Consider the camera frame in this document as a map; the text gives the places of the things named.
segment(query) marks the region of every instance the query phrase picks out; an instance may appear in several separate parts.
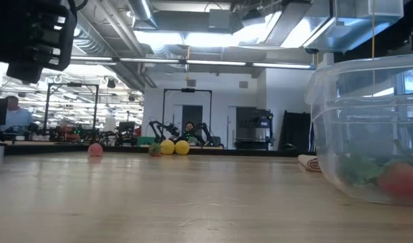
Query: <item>rolled towel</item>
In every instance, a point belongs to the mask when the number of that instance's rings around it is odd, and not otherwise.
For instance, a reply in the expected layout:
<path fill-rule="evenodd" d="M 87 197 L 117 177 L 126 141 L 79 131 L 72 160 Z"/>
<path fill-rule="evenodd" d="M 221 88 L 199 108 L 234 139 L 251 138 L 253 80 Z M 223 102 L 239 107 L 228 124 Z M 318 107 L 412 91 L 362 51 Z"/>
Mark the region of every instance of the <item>rolled towel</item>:
<path fill-rule="evenodd" d="M 312 172 L 322 172 L 319 162 L 317 161 L 316 156 L 310 155 L 300 155 L 298 156 L 298 161 L 301 163 L 304 168 Z"/>

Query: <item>white wall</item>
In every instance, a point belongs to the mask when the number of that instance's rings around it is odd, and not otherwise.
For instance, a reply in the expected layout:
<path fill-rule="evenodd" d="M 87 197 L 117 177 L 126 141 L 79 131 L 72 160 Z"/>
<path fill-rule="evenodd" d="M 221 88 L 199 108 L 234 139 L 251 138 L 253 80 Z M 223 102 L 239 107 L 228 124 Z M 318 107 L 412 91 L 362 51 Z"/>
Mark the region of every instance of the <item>white wall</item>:
<path fill-rule="evenodd" d="M 277 140 L 271 149 L 277 149 L 285 110 L 296 113 L 310 112 L 304 95 L 312 74 L 313 71 L 308 70 L 267 69 L 257 80 L 246 74 L 190 74 L 189 77 L 196 79 L 196 89 L 213 91 L 211 130 L 214 135 L 221 137 L 225 146 L 229 146 L 227 140 L 231 137 L 227 133 L 227 116 L 235 116 L 230 112 L 234 110 L 232 108 L 258 107 L 270 109 L 274 114 L 273 133 Z M 143 136 L 154 136 L 151 128 L 148 128 L 150 120 L 162 120 L 163 89 L 186 87 L 185 74 L 151 73 L 150 77 L 158 88 L 145 90 Z M 249 81 L 249 88 L 239 88 L 239 81 Z M 209 122 L 207 94 L 167 92 L 165 122 L 172 121 L 175 105 L 202 105 L 204 122 Z M 229 133 L 234 126 L 235 124 L 229 124 Z"/>
<path fill-rule="evenodd" d="M 143 136 L 154 136 L 148 122 L 162 120 L 163 90 L 164 88 L 185 88 L 186 74 L 167 75 L 151 73 L 150 77 L 158 88 L 146 88 L 144 94 L 144 122 Z M 248 74 L 190 74 L 190 79 L 196 79 L 196 89 L 213 91 L 211 130 L 215 136 L 220 136 L 223 144 L 227 143 L 227 116 L 229 107 L 255 107 L 257 104 L 256 79 Z M 239 88 L 240 81 L 248 81 L 248 88 Z M 175 105 L 202 105 L 203 119 L 209 123 L 209 94 L 203 92 L 181 93 L 167 92 L 165 122 L 172 121 Z"/>
<path fill-rule="evenodd" d="M 281 125 L 285 111 L 310 112 L 310 106 L 304 101 L 304 95 L 313 71 L 267 69 L 267 109 L 274 115 L 273 134 L 276 139 L 273 150 L 277 150 Z"/>

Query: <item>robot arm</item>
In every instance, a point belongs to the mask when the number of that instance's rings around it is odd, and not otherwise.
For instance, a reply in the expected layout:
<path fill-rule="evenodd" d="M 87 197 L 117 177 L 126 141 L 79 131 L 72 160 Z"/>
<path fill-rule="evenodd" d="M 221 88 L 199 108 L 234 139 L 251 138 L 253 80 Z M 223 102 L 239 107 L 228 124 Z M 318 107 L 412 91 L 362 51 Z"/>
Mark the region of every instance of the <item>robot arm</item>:
<path fill-rule="evenodd" d="M 172 134 L 175 137 L 178 137 L 180 135 L 180 132 L 178 131 L 178 128 L 175 127 L 173 124 L 169 124 L 168 126 L 163 125 L 161 122 L 158 121 L 150 121 L 149 126 L 153 129 L 154 135 L 155 135 L 155 142 L 163 142 L 166 140 L 165 135 L 163 134 L 163 129 L 168 131 L 170 134 Z"/>
<path fill-rule="evenodd" d="M 208 126 L 207 126 L 207 124 L 206 124 L 206 123 L 201 123 L 201 124 L 196 125 L 196 126 L 193 128 L 193 134 L 196 133 L 196 131 L 198 131 L 199 129 L 202 129 L 202 131 L 203 131 L 203 132 L 205 133 L 205 135 L 206 135 L 206 142 L 203 144 L 203 146 L 215 146 L 214 140 L 213 140 L 213 138 L 211 137 L 210 132 L 208 131 Z"/>

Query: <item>wooden table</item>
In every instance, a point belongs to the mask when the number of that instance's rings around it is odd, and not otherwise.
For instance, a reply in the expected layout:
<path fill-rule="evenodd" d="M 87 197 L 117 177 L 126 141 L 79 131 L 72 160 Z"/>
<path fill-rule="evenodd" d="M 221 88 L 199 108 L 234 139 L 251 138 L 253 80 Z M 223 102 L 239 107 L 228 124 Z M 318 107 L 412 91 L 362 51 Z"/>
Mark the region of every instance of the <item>wooden table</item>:
<path fill-rule="evenodd" d="M 413 243 L 413 208 L 349 198 L 295 159 L 8 156 L 0 242 Z"/>
<path fill-rule="evenodd" d="M 56 145 L 57 142 L 49 142 L 49 141 L 15 141 L 12 144 L 12 141 L 4 141 L 0 143 L 5 143 L 7 145 Z"/>
<path fill-rule="evenodd" d="M 149 148 L 149 145 L 142 144 L 140 145 L 141 148 Z M 190 146 L 190 149 L 224 149 L 222 146 Z"/>

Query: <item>person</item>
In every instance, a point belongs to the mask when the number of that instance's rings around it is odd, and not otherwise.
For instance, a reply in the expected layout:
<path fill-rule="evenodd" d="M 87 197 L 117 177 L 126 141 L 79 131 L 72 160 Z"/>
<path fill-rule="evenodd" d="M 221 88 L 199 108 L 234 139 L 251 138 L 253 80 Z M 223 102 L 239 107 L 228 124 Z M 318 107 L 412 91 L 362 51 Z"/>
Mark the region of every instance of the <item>person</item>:
<path fill-rule="evenodd" d="M 7 115 L 5 116 L 5 125 L 0 126 L 1 131 L 6 131 L 13 126 L 29 126 L 32 117 L 29 111 L 20 108 L 19 99 L 14 96 L 6 97 Z"/>
<path fill-rule="evenodd" d="M 188 141 L 190 138 L 195 138 L 197 139 L 197 145 L 204 145 L 205 141 L 202 139 L 202 136 L 196 135 L 193 131 L 194 124 L 193 122 L 189 121 L 186 122 L 186 125 L 184 126 L 184 131 L 182 135 L 178 138 L 178 140 L 185 140 Z"/>

